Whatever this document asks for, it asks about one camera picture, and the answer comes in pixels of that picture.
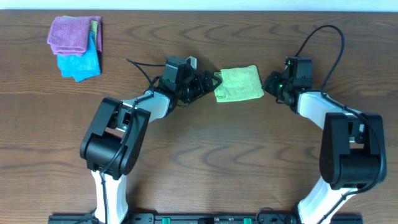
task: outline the folded cloth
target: folded cloth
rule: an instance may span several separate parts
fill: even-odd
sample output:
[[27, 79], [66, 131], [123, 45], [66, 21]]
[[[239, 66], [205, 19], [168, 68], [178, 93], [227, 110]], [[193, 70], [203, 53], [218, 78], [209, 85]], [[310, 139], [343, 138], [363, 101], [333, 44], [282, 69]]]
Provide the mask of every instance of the folded cloth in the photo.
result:
[[56, 17], [53, 21], [47, 43], [54, 54], [82, 56], [87, 49], [89, 18]]
[[95, 49], [97, 49], [97, 31], [98, 31], [98, 21], [90, 21], [90, 31], [93, 31], [95, 33], [94, 36], [94, 43], [95, 43]]
[[81, 57], [57, 55], [58, 68], [61, 70], [62, 77], [73, 77], [76, 82], [80, 82], [101, 74], [94, 36], [95, 33], [90, 31], [87, 51]]
[[222, 79], [214, 93], [217, 102], [232, 102], [260, 98], [264, 95], [257, 67], [221, 69], [215, 76]]
[[101, 16], [77, 16], [76, 18], [87, 18], [91, 21], [97, 21], [97, 35], [96, 35], [96, 49], [99, 52], [102, 52], [102, 33], [101, 33]]

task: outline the white background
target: white background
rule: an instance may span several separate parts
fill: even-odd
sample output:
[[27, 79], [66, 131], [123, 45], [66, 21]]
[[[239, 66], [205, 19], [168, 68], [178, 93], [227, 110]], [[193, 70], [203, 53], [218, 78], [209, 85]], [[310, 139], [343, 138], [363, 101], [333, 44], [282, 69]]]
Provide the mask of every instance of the white background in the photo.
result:
[[0, 0], [0, 9], [397, 12], [398, 0]]

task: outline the green cloth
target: green cloth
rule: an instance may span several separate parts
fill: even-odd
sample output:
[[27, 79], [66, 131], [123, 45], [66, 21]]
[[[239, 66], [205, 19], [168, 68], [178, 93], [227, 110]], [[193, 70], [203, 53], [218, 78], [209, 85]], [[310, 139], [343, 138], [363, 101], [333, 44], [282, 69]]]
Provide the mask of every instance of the green cloth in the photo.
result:
[[[73, 16], [63, 16], [67, 18], [74, 18]], [[93, 31], [95, 33], [95, 49], [97, 49], [97, 30], [98, 30], [98, 22], [97, 21], [90, 21], [90, 31]]]
[[260, 98], [264, 95], [257, 67], [221, 69], [214, 73], [222, 84], [214, 90], [217, 102], [232, 102]]

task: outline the stack of towels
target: stack of towels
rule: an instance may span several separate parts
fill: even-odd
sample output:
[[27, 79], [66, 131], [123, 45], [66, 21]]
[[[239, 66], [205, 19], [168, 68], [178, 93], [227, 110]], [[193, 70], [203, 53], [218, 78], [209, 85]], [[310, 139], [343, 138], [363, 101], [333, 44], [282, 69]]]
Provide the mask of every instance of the stack of towels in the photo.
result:
[[101, 16], [57, 17], [47, 43], [57, 55], [62, 77], [80, 82], [101, 74], [97, 52], [102, 52]]

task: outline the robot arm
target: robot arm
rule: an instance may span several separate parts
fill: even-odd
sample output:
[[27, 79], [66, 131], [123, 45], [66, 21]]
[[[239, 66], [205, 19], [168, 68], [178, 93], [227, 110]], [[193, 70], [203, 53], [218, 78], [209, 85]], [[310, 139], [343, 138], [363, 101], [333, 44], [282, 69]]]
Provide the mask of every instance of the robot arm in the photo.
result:
[[[344, 110], [336, 101], [312, 89], [312, 61], [287, 57], [284, 74], [272, 72], [263, 89], [276, 102], [308, 118], [323, 130], [320, 152], [321, 177], [310, 194], [294, 208], [290, 222], [326, 224], [352, 196], [380, 183], [386, 176], [382, 118], [356, 110]], [[366, 119], [364, 123], [356, 114]], [[362, 149], [350, 143], [363, 144]]]
[[[196, 59], [169, 57], [158, 87], [131, 100], [105, 98], [81, 144], [80, 157], [87, 161], [96, 184], [95, 218], [101, 223], [122, 223], [128, 205], [126, 176], [134, 167], [147, 126], [170, 114], [177, 102], [186, 104], [213, 91], [221, 80], [209, 71], [196, 74]], [[121, 138], [106, 128], [124, 132]]]

